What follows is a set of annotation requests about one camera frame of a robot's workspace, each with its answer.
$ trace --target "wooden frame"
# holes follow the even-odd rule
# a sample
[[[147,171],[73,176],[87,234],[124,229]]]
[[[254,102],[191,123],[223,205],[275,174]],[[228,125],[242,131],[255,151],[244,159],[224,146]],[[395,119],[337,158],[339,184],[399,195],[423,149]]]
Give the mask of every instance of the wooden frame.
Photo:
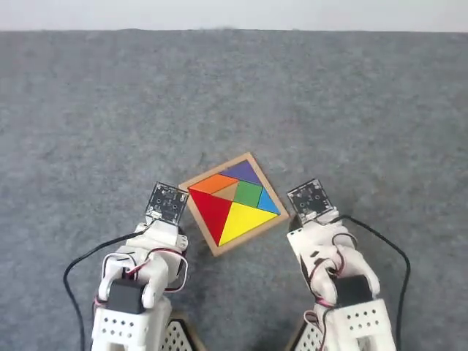
[[[244,242],[252,239],[253,237],[265,232],[266,230],[268,230],[268,229],[272,228],[273,226],[277,225],[278,223],[283,222],[285,219],[288,219],[289,216],[290,216],[288,214],[288,212],[286,211],[286,208],[284,208],[284,206],[282,205],[282,203],[281,203],[280,199],[278,198],[278,196],[276,195],[275,191],[273,190],[273,187],[270,185],[267,178],[263,174],[262,170],[260,169],[260,166],[257,164],[257,161],[255,161],[254,157],[249,152],[247,152],[247,153],[245,153],[243,155],[240,155],[240,156],[238,156],[238,157],[236,157],[234,159],[231,159],[230,161],[225,162],[222,165],[219,165],[219,166],[217,166],[215,168],[212,168],[208,172],[204,172],[203,174],[200,174],[200,175],[190,179],[189,181],[185,181],[182,184],[180,184],[179,187],[182,190],[188,191],[188,188],[191,185],[196,184],[196,183],[202,181],[203,179],[206,179],[206,178],[208,178],[210,176],[213,176],[213,175],[215,175],[215,174],[217,174],[219,172],[222,172],[223,170],[226,170],[227,168],[229,168],[229,167],[231,167],[233,165],[236,165],[236,164],[238,164],[238,163],[240,163],[242,161],[248,161],[249,164],[252,166],[253,170],[257,174],[257,177],[260,179],[260,182],[262,183],[263,187],[267,190],[267,192],[270,195],[273,203],[278,208],[279,215],[274,217],[273,219],[259,225],[258,227],[246,232],[245,234],[239,236],[238,238],[233,239],[232,241],[229,241],[228,243],[226,243],[224,245],[217,246],[214,239],[211,237],[211,234],[210,234],[208,228],[206,227],[206,224],[203,221],[203,218],[202,218],[200,212],[198,211],[198,208],[195,205],[195,202],[193,201],[193,199],[191,197],[189,197],[187,205],[189,206],[190,211],[192,212],[193,217],[195,218],[195,221],[197,222],[197,224],[198,224],[203,236],[205,237],[205,240],[208,243],[208,246],[210,247],[210,250],[211,250],[211,252],[213,253],[214,256],[219,256],[219,255],[224,254],[225,252],[227,252],[227,251],[229,251],[231,249],[234,249],[238,245],[241,245]]]

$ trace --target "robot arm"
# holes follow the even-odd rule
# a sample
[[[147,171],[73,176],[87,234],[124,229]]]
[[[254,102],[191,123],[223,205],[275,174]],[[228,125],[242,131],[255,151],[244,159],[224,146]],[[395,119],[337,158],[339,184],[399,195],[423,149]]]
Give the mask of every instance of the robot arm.
[[[186,281],[188,240],[178,220],[186,192],[157,183],[148,203],[146,223],[102,262],[95,299],[93,351],[159,351],[172,306],[164,293],[181,290]],[[184,270],[182,283],[171,287]]]
[[[308,324],[298,345],[319,351],[396,351],[385,302],[378,298],[379,279],[321,183],[314,179],[288,196],[302,227],[287,238],[315,296],[313,309],[304,313]]]

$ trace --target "black circuit board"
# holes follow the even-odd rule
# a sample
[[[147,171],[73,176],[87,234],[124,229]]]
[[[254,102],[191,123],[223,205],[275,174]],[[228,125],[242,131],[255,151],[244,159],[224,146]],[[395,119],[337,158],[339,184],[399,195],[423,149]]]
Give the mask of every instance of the black circuit board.
[[[287,196],[302,224],[333,210],[331,201],[318,179],[312,179],[294,188]]]
[[[146,206],[146,215],[154,211],[160,215],[159,220],[178,225],[188,199],[188,192],[157,182]]]

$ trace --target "blue triangle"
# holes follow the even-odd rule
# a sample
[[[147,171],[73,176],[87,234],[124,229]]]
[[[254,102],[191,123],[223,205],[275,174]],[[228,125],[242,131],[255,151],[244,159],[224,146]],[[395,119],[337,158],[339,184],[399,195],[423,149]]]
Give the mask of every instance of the blue triangle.
[[[274,214],[279,214],[279,210],[276,205],[273,203],[270,195],[268,195],[265,188],[262,190],[262,194],[260,195],[260,200],[258,201],[258,206],[260,210],[273,212]]]

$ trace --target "puzzle board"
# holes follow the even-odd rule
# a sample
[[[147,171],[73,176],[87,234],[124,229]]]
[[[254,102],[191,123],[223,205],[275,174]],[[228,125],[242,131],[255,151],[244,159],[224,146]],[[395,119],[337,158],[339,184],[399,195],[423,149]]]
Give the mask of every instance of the puzzle board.
[[[218,256],[289,217],[250,154],[179,186],[211,251]]]

